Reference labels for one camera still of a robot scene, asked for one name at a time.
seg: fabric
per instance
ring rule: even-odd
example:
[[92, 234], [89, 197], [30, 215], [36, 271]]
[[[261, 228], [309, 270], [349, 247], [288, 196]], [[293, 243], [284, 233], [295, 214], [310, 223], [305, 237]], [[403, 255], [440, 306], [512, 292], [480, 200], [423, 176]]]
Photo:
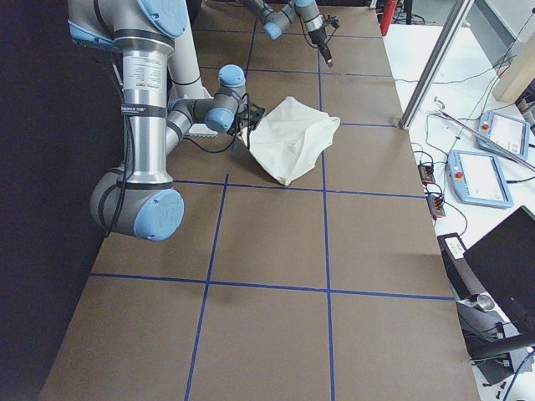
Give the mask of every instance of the fabric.
[[[318, 156], [333, 144], [340, 118], [330, 117], [288, 96], [250, 134], [250, 151], [283, 185], [314, 168]], [[247, 145], [247, 135], [241, 139]]]

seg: table surface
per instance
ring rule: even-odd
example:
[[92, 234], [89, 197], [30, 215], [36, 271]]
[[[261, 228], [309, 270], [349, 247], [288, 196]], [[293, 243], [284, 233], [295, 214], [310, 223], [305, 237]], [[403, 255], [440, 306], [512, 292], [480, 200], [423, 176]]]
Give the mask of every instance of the table surface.
[[[440, 32], [441, 27], [415, 25], [393, 25], [390, 27], [389, 34], [385, 38], [385, 46], [393, 76], [398, 79], [396, 88], [403, 109], [408, 104], [416, 83], [407, 83], [399, 79], [407, 81], [419, 79]], [[482, 104], [475, 106], [482, 95], [488, 93], [486, 92], [488, 84], [497, 78], [495, 70], [471, 30], [462, 28], [446, 55], [434, 82], [461, 81], [479, 74], [481, 76], [468, 79], [462, 83], [431, 85], [431, 89], [416, 116], [415, 122], [410, 127], [410, 140], [413, 142], [414, 150], [421, 150], [421, 145], [423, 150], [430, 153], [435, 161], [444, 161], [446, 157], [440, 151], [425, 143], [426, 118], [428, 114], [436, 112], [435, 97], [445, 104], [446, 112], [456, 118], [479, 117], [483, 111]], [[507, 106], [507, 104], [497, 102], [492, 94], [485, 110], [502, 107], [504, 108], [500, 109], [499, 113], [523, 119], [514, 105]], [[468, 122], [468, 125], [475, 128], [477, 122]], [[458, 126], [451, 122], [431, 117], [429, 118], [427, 131], [428, 141], [447, 153], [454, 143], [455, 135], [460, 130]], [[466, 131], [461, 133], [461, 139], [455, 142], [453, 149], [484, 152], [477, 148], [475, 137]], [[420, 154], [415, 154], [415, 159], [419, 161]], [[510, 160], [504, 158], [499, 160], [507, 180], [521, 180], [533, 176], [531, 171], [514, 164]], [[527, 161], [532, 165], [535, 163], [535, 152], [531, 149]], [[535, 211], [535, 196], [533, 196], [535, 194], [535, 180], [523, 184], [509, 185], [514, 206], [510, 209], [502, 210], [460, 203], [453, 192], [451, 182], [444, 178], [444, 165], [438, 165], [435, 174], [436, 180], [441, 186], [444, 187], [443, 183], [446, 183], [446, 200], [466, 215], [468, 227], [466, 233], [462, 236], [462, 240], [467, 247], [479, 241], [518, 207], [527, 206], [531, 211]], [[437, 221], [435, 231], [438, 236], [451, 232], [461, 232], [464, 229], [464, 225], [465, 223], [460, 214], [451, 207], [446, 206], [446, 217]], [[474, 374], [477, 378], [481, 400], [492, 401], [496, 399], [497, 391], [500, 390], [503, 395], [503, 389], [499, 388], [500, 383], [493, 387], [483, 387], [482, 383], [485, 383], [486, 380], [482, 377], [479, 369], [474, 368]], [[523, 373], [516, 381], [515, 387], [510, 394], [510, 399], [535, 398], [534, 383], [534, 372]]]
[[236, 63], [253, 102], [292, 95], [342, 125], [288, 188], [242, 145], [181, 143], [181, 228], [105, 241], [41, 400], [478, 399], [375, 12], [322, 11], [342, 24], [332, 69], [299, 26], [272, 42], [243, 8], [203, 4], [212, 93]]

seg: computer monitor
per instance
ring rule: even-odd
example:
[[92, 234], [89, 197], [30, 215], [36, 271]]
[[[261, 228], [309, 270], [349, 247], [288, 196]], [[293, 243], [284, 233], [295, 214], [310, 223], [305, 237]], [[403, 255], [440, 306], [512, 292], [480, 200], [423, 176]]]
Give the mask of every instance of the computer monitor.
[[519, 332], [535, 330], [535, 215], [520, 207], [465, 252], [468, 265]]

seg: red cylinder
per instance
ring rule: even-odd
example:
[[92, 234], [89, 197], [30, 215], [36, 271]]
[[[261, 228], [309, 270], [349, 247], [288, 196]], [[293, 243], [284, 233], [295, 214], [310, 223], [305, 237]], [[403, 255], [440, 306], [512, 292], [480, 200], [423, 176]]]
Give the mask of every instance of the red cylinder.
[[383, 10], [383, 17], [381, 18], [381, 35], [386, 36], [388, 33], [388, 28], [394, 17], [395, 8], [398, 5], [397, 0], [388, 0], [385, 4], [385, 9]]

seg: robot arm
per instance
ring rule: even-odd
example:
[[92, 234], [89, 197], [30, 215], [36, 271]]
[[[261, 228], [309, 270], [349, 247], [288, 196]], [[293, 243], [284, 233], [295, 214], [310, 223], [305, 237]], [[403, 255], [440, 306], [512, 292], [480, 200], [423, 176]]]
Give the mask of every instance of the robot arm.
[[[223, 68], [222, 87], [214, 99], [203, 99], [184, 0], [69, 0], [69, 25], [75, 42], [122, 53], [125, 157], [94, 188], [91, 215], [107, 232], [164, 240], [184, 213], [184, 201], [166, 171], [166, 155], [190, 123], [204, 120], [217, 132], [228, 130], [242, 107], [243, 71]], [[189, 99], [175, 102], [168, 113], [173, 52], [169, 64], [176, 96]]]
[[301, 18], [312, 43], [318, 47], [325, 63], [329, 67], [333, 66], [325, 28], [331, 25], [338, 29], [339, 21], [336, 17], [324, 19], [315, 0], [291, 0], [279, 12], [275, 12], [263, 0], [243, 0], [243, 5], [260, 19], [271, 39], [281, 36], [297, 18]]

